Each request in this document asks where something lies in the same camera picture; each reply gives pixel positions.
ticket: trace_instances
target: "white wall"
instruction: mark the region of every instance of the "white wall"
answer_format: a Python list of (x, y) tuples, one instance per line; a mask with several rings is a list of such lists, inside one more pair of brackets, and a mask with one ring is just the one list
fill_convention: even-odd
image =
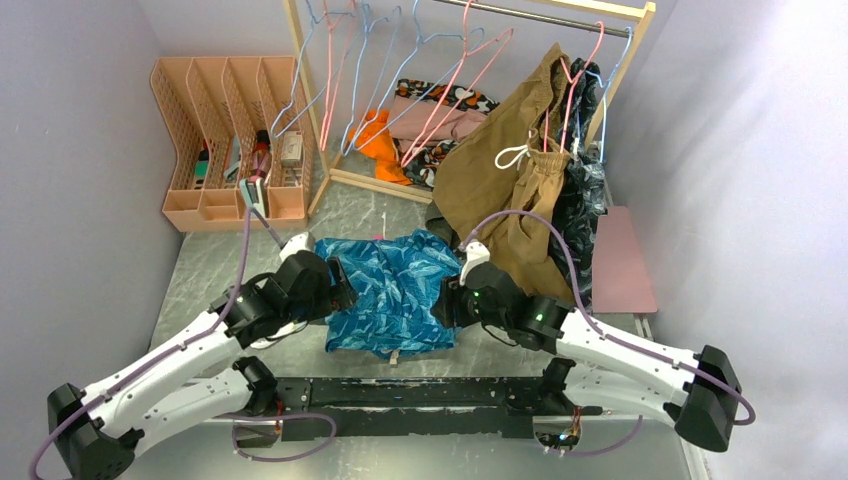
[[(146, 352), (181, 237), (138, 6), (3, 2), (0, 45), (0, 477), (20, 479), (47, 395)], [(67, 478), (55, 449), (41, 473)]]
[(819, 3), (680, 2), (610, 112), (660, 340), (726, 350), (757, 408), (716, 479), (848, 471), (848, 12)]
[[(138, 0), (141, 4), (156, 36), (162, 44), (166, 55), (195, 56), (195, 55), (292, 55), (296, 54), (292, 47), (288, 24), (283, 9), (283, 0), (247, 0), (232, 2), (227, 0)], [(321, 0), (310, 0), (316, 12), (322, 10)], [(654, 28), (645, 41), (645, 50), (650, 49), (656, 35), (662, 29), (662, 24), (671, 13), (672, 6), (677, 0), (660, 0), (655, 17)], [(304, 26), (304, 34), (309, 31), (309, 17), (306, 2), (299, 0), (298, 8)], [(389, 55), (388, 73), (382, 80), (378, 99), (389, 87), (389, 82), (397, 71), (400, 63), (412, 52), (415, 45), (415, 27), (412, 21), (412, 0), (372, 0), (369, 2), (374, 11), (374, 18), (390, 14), (395, 5), (400, 5), (404, 12), (404, 21), (395, 48)], [(620, 0), (618, 3), (644, 6), (642, 0)], [(342, 9), (348, 5), (347, 0), (329, 0), (330, 9)], [(562, 8), (538, 5), (532, 1), (500, 2), (500, 5), (520, 10), (542, 13), (562, 18), (571, 18), (594, 23), (598, 18), (571, 12)], [(418, 16), (424, 28), (424, 34), (436, 32), (459, 33), (462, 31), (462, 7), (436, 3), (432, 0), (421, 0)], [(623, 28), (627, 23), (616, 19), (606, 19), (610, 27)], [(494, 38), (506, 28), (515, 27), (513, 40), (495, 61), (492, 69), (480, 80), (478, 88), (493, 98), (503, 100), (524, 78), (536, 68), (545, 52), (554, 42), (559, 42), (563, 50), (570, 56), (586, 58), (591, 53), (597, 41), (597, 34), (581, 30), (572, 30), (554, 25), (542, 24), (523, 19), (517, 19), (489, 12), (472, 10), (469, 14), (469, 24), (473, 27), (482, 26), (486, 29), (487, 39)], [(347, 33), (344, 24), (336, 30), (334, 49), (342, 51)], [(375, 28), (369, 40), (369, 49), (364, 57), (363, 72), (360, 76), (360, 89), (357, 94), (357, 118), (364, 112), (367, 99), (370, 98), (374, 86), (378, 83), (380, 67), (385, 58), (388, 43), (393, 32), (393, 25), (381, 24)], [(608, 75), (621, 56), (626, 39), (606, 36), (596, 57), (602, 72)], [(458, 83), (469, 85), (482, 67), (491, 58), (490, 53), (497, 49), (490, 47), (471, 57), (460, 73)], [(355, 71), (355, 60), (359, 55), (359, 47), (354, 48), (343, 71), (343, 81), (346, 88), (339, 92), (336, 111), (341, 113), (334, 116), (333, 133), (338, 135), (343, 126), (350, 120), (351, 88), (350, 79)], [(432, 44), (421, 49), (414, 61), (410, 62), (402, 72), (402, 77), (418, 78), (435, 81), (449, 67), (455, 64), (462, 53), (458, 41), (454, 39), (434, 40)], [(316, 83), (326, 85), (327, 72), (327, 34), (322, 25), (316, 29), (312, 42), (307, 48), (310, 62), (314, 71)], [(642, 57), (634, 61), (633, 71), (638, 71)], [(323, 99), (318, 102), (323, 111)]]

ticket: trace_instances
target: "black floral fabric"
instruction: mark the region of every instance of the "black floral fabric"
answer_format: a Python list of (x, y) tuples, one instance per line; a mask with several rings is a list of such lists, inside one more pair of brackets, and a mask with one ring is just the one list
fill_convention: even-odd
[[(438, 102), (445, 92), (447, 85), (435, 85), (431, 82), (421, 80), (410, 80), (402, 78), (398, 80), (395, 95), (406, 98), (424, 97), (422, 101)], [(468, 90), (460, 85), (454, 85), (448, 91), (442, 105), (452, 107), (457, 105), (457, 110), (465, 112), (477, 110), (486, 115), (497, 108), (500, 103), (483, 95), (480, 92)], [(395, 140), (395, 147), (400, 142)], [(433, 188), (436, 180), (436, 170), (439, 164), (447, 157), (448, 153), (456, 147), (459, 142), (455, 140), (442, 140), (434, 146), (420, 148), (403, 171), (406, 177), (414, 184)]]
[[(571, 64), (569, 73), (572, 78), (584, 64), (585, 61), (579, 58)], [(589, 64), (587, 71), (600, 75), (600, 68), (594, 62)], [(587, 308), (591, 308), (592, 304), (592, 254), (595, 248), (595, 232), (598, 228), (598, 217), (605, 214), (607, 208), (602, 159), (597, 151), (588, 152), (584, 147), (589, 122), (598, 108), (598, 98), (595, 95), (597, 86), (597, 78), (584, 74), (581, 75), (574, 89), (565, 145), (569, 151), (572, 151), (579, 131), (579, 147), (577, 155), (566, 167), (565, 184), (554, 205), (551, 222), (562, 234), (574, 259), (580, 298)], [(566, 91), (566, 99), (560, 107), (560, 114), (563, 117), (567, 102)], [(561, 137), (560, 129), (556, 138)], [(548, 255), (554, 259), (563, 277), (571, 284), (571, 273), (568, 270), (565, 254), (553, 235), (548, 243)]]

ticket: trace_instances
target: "storage compartment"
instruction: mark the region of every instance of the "storage compartment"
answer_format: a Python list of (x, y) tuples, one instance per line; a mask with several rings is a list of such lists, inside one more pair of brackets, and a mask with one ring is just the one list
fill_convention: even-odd
[[(157, 61), (151, 86), (177, 151), (174, 176), (162, 211), (177, 229), (188, 232), (242, 228), (246, 207), (238, 181), (250, 175), (257, 132), (270, 133), (279, 111), (291, 103), (295, 66), (292, 57)], [(306, 103), (298, 85), (294, 104), (278, 130), (305, 109)], [(282, 164), (282, 136), (271, 135), (272, 164), (266, 178), (266, 194), (268, 221), (277, 228), (306, 226), (312, 159), (317, 153), (308, 114), (294, 122), (289, 131), (303, 137), (303, 155), (296, 164)], [(208, 165), (201, 187), (195, 186), (195, 166), (204, 144)], [(228, 181), (226, 171), (233, 159), (239, 160), (238, 174), (235, 181)], [(261, 224), (254, 220), (252, 228), (258, 227)]]

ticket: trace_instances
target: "brown pants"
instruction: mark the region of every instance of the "brown pants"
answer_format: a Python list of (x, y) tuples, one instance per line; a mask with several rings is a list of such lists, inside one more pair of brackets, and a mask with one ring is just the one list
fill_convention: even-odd
[[(555, 44), (527, 80), (439, 167), (433, 200), (460, 238), (487, 216), (505, 209), (528, 210), (551, 220), (571, 160), (567, 152), (559, 153), (559, 139), (553, 138), (553, 132), (562, 126), (558, 107), (568, 87), (561, 57), (570, 64)], [(549, 109), (553, 110), (545, 153), (540, 135)], [(530, 158), (522, 160), (520, 169), (495, 167), (495, 156), (501, 150), (524, 144), (530, 148)], [(492, 262), (525, 292), (573, 301), (571, 288), (548, 256), (549, 239), (550, 230), (538, 220), (516, 215), (489, 222), (478, 236), (488, 247)]]

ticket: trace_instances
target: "hanging rod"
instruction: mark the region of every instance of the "hanging rod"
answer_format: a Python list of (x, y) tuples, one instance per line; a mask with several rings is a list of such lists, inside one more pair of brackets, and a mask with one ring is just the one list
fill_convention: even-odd
[[(439, 3), (447, 3), (448, 5), (456, 5), (460, 7), (464, 7), (467, 2), (463, 0), (435, 0)], [(539, 15), (538, 13), (530, 13), (530, 12), (522, 12), (520, 10), (513, 10), (511, 8), (503, 8), (496, 7), (494, 5), (482, 5), (479, 3), (472, 3), (471, 8), (476, 8), (477, 10), (483, 10), (485, 12), (492, 13), (500, 13), (501, 15), (509, 15), (511, 17), (518, 18), (526, 18), (527, 20), (533, 20), (536, 22), (550, 23), (553, 25), (559, 25), (561, 27), (570, 27), (577, 28), (580, 30), (586, 30), (589, 32), (600, 33), (601, 28), (592, 23), (578, 22), (577, 20), (566, 20), (564, 18), (557, 17), (549, 17), (547, 15)], [(627, 38), (630, 34), (627, 30), (621, 30), (618, 28), (607, 28), (604, 27), (604, 33), (607, 35), (612, 35), (613, 37), (622, 37)]]

